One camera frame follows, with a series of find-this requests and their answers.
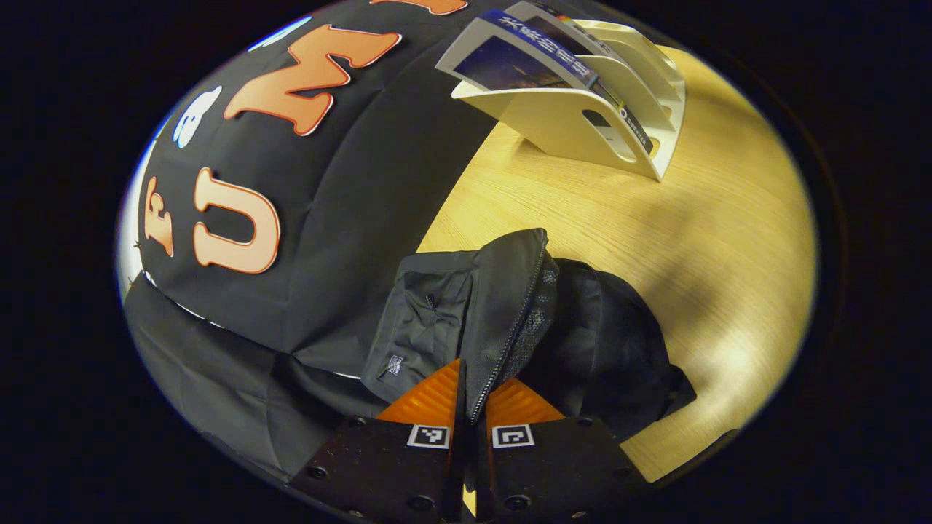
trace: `black fabric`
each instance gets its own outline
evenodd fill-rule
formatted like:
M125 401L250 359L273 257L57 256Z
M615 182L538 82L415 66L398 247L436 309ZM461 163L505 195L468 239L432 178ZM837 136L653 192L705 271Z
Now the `black fabric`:
M146 368L175 409L270 475L290 478L349 414L386 406L355 379L300 365L199 319L145 276L124 303Z
M359 376L399 261L413 253L446 195L495 120L450 92L456 78L434 65L462 27L512 0L476 0L448 16L398 2L341 2L278 42L243 52L201 80L173 110L155 147L141 189L152 177L173 222L174 256L145 238L143 266L158 289L197 315L250 340L294 354L303 364ZM578 7L558 6L586 18ZM324 24L403 39L373 64L355 69L329 92L334 105L319 128L298 136L292 122L224 109L249 80L295 64L288 46ZM201 93L222 86L191 141L172 134ZM193 206L202 167L221 181L263 194L275 206L281 241L273 265L243 274L210 265L193 253L193 228L248 241L250 221L216 207Z
M567 416L598 416L619 441L695 399L631 285L583 262L556 262L556 317L521 380Z
M546 231L527 229L470 252L406 257L362 381L388 402L456 358L469 365L467 410L528 361L555 310L557 267Z

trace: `zipper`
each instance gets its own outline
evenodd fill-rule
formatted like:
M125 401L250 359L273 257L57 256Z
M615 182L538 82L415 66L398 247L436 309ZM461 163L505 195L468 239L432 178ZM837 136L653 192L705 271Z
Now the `zipper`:
M437 312L437 301L433 298L433 295L427 295L424 297L427 300L427 305L431 307L431 311L435 316L440 316L440 313Z
M544 248L547 246L547 237L541 239L541 250L537 255L537 262L534 264L534 273L531 278L531 286L528 288L528 292L525 294L524 303L521 305L521 313L518 318L514 319L511 329L508 331L508 337L505 339L505 346L501 349L501 354L499 355L499 360L495 363L495 367L492 368L492 374L489 376L486 381L486 385L483 386L482 392L479 393L479 398L476 399L475 406L473 407L473 412L470 413L469 422L470 424L475 424L479 419L479 410L486 401L486 397L491 393L492 384L495 383L495 380L499 377L501 373L501 367L505 364L505 360L508 358L508 353L510 352L511 347L514 345L514 338L517 335L518 326L521 325L521 321L528 316L528 304L530 303L531 296L534 295L534 289L537 287L537 281L541 277L541 266L543 266L543 255L546 253Z

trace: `bolt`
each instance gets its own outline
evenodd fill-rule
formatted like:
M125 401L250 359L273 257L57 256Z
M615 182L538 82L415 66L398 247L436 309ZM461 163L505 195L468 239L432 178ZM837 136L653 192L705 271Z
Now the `bolt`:
M308 470L308 475L310 475L311 478L326 478L327 470L320 466L314 466Z
M415 511L429 511L433 508L433 501L423 495L408 499L408 507Z
M505 499L505 508L509 511L524 511L529 505L530 499L524 495L513 495Z

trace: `wooden table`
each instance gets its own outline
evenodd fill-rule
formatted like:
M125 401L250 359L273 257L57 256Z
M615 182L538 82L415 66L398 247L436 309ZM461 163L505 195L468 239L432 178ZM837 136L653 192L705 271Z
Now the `wooden table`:
M690 54L683 131L664 181L545 155L499 124L419 247L478 249L547 229L554 257L631 283L698 399L622 444L654 481L740 428L792 366L810 318L815 222L788 150L754 107Z

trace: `magazine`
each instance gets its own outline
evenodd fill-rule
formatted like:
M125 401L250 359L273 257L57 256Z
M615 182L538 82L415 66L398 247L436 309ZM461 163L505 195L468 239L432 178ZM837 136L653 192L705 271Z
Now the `magazine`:
M549 21L543 22L550 26L551 33L563 34ZM436 68L481 90L590 90L619 111L649 154L653 148L637 118L624 107L624 102L605 89L595 71L543 32L503 11L489 11L467 25ZM613 137L610 142L617 143L617 132L609 133L608 123L600 120L596 122L590 118L603 136L608 137L608 133Z
M605 42L587 32L563 13L538 2L518 2L505 13L521 20L528 27L545 34L575 55L601 55L627 63Z

